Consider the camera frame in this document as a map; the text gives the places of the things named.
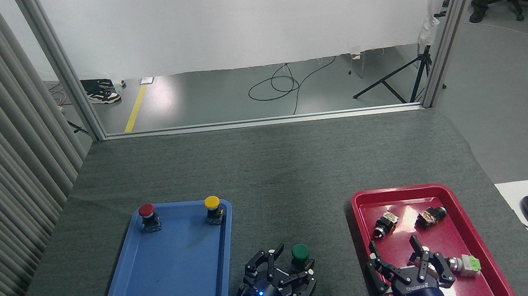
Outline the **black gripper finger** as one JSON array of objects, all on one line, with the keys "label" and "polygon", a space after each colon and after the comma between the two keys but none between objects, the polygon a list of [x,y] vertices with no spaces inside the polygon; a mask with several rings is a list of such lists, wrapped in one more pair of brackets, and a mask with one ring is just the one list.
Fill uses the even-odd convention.
[{"label": "black gripper finger", "polygon": [[317,285],[315,263],[313,259],[291,262],[286,271],[278,270],[276,281],[282,296],[312,296]]},{"label": "black gripper finger", "polygon": [[398,268],[386,262],[379,254],[377,244],[371,240],[368,248],[370,250],[367,269],[369,271],[374,293],[376,296],[392,294],[394,296],[409,296],[412,283],[411,271],[408,267]]},{"label": "black gripper finger", "polygon": [[279,244],[274,250],[258,251],[245,265],[245,286],[260,287],[261,283],[286,285],[288,274],[282,273],[276,266],[276,260],[283,250],[284,244]]},{"label": "black gripper finger", "polygon": [[428,275],[429,265],[431,265],[437,273],[433,277],[437,281],[438,288],[450,288],[453,286],[456,277],[453,275],[449,263],[441,253],[431,253],[429,249],[425,249],[416,235],[410,236],[409,244],[413,249],[411,264],[418,268],[417,281],[420,284],[423,283],[426,285],[426,279],[428,276],[432,277],[431,275]]}]

